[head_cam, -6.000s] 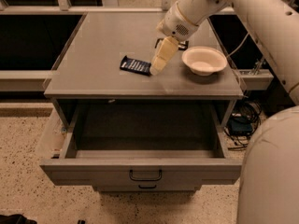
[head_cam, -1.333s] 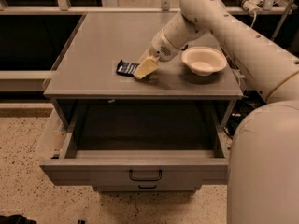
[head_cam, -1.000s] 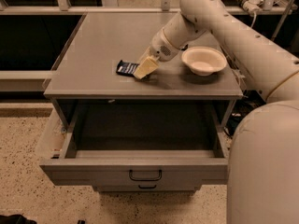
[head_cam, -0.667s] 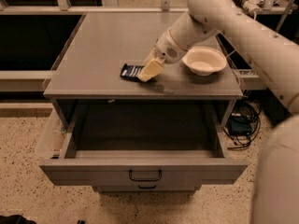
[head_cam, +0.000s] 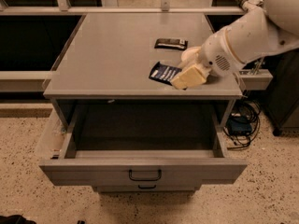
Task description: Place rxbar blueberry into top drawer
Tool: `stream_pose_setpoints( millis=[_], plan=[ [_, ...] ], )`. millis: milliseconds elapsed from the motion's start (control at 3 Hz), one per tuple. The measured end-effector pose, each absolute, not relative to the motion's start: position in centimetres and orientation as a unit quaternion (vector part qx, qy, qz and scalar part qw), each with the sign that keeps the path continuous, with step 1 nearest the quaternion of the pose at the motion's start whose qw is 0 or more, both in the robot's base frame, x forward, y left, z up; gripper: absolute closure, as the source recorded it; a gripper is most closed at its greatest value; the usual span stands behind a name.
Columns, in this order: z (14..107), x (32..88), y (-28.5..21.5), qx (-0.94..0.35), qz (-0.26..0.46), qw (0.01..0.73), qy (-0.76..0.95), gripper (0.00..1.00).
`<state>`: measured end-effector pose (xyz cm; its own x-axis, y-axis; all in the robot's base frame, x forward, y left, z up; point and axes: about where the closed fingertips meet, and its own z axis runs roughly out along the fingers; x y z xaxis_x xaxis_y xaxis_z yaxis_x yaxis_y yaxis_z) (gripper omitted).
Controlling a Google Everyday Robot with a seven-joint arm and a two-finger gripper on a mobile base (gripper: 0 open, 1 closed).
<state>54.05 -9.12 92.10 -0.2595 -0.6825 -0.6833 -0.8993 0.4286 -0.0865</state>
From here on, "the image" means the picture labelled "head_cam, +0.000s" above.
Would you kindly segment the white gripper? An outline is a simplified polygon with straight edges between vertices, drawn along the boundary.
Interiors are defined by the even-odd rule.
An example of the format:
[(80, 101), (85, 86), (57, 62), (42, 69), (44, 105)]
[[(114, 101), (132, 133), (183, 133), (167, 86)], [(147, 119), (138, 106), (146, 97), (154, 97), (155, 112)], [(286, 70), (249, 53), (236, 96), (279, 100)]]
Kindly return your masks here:
[(185, 67), (170, 80), (176, 89), (183, 90), (206, 83), (207, 67), (215, 77), (225, 77), (239, 70), (241, 62), (232, 52), (226, 28), (211, 35), (200, 48), (198, 63)]

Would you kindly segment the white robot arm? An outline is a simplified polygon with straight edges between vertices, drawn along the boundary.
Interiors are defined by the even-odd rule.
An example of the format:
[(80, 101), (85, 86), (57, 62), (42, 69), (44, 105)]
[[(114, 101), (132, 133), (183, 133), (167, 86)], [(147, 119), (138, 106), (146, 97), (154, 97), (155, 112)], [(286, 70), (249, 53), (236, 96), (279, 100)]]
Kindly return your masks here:
[(225, 77), (262, 57), (299, 48), (299, 0), (236, 0), (245, 14), (179, 64), (170, 83), (185, 90)]

